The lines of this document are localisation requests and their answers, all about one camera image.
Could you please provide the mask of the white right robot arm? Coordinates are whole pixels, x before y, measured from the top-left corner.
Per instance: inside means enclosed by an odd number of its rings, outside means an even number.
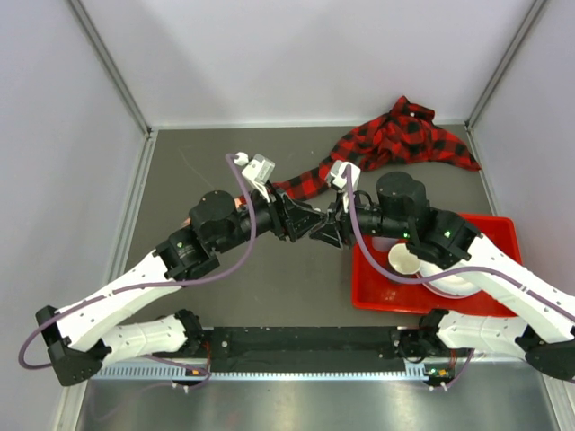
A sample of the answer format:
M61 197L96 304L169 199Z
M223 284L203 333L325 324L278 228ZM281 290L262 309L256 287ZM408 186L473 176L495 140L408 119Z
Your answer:
M535 370L574 381L574 298L551 286L500 250L459 214L432 207L424 184L405 172L388 172L376 183L377 202L356 203L360 170L335 163L325 181L338 199L311 235L336 246L358 245L369 265L399 284L430 284L459 276L511 310L512 319L472 316L450 310L429 314L419 342L428 354L477 349L526 361ZM366 235L402 241L419 262L438 267L428 277L407 277L381 266Z

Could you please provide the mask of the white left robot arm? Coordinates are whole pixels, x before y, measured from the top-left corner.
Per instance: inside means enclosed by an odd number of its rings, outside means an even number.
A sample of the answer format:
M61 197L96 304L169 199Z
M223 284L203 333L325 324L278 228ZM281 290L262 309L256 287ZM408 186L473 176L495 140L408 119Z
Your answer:
M297 241L325 221L319 209L292 199L281 189L255 190L238 207L223 190L204 195L190 211L190 222L170 234L132 269L92 295L36 314L58 382L69 387L103 368L154 353L194 356L203 348L203 329L193 312L182 311L140 324L126 319L184 287L228 276L217 273L218 254L253 246L263 233Z

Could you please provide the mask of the white paper cup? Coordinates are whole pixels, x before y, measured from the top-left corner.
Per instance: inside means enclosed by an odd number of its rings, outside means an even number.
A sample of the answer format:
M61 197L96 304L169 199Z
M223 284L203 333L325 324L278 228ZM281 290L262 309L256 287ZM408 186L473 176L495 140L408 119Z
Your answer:
M412 276L420 272L421 262L407 249L405 243L396 243L388 252L388 263L397 273Z

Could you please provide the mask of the red plastic tray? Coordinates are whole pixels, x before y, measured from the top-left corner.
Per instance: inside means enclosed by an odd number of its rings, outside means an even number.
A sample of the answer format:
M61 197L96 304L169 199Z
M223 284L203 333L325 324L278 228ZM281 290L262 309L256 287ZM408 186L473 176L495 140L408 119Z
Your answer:
M464 214L463 218L478 227L514 261L522 261L511 219L474 214ZM358 309L379 312L427 314L433 309L445 309L476 316L507 318L515 315L483 291L455 299L436 295L422 284L395 283L372 268L358 245L352 249L351 302Z

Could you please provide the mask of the red black plaid shirt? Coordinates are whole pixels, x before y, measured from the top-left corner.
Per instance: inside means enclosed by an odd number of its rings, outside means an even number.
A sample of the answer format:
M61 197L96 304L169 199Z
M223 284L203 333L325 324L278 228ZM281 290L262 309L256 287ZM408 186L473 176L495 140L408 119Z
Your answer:
M371 172L388 164L446 163L477 172L481 169L467 144L434 124L435 111L400 97L386 113L342 136L314 168L276 182L296 200L315 198L329 189L325 181L334 163L350 162Z

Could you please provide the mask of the white plate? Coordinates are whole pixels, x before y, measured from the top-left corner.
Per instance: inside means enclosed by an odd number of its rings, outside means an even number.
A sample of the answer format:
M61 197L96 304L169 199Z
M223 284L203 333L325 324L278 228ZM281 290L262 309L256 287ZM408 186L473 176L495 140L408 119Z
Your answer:
M422 261L420 264L419 278L427 278L438 275L443 269L436 265ZM480 288L463 278L453 275L426 282L423 284L430 292L447 299L463 299L480 292Z

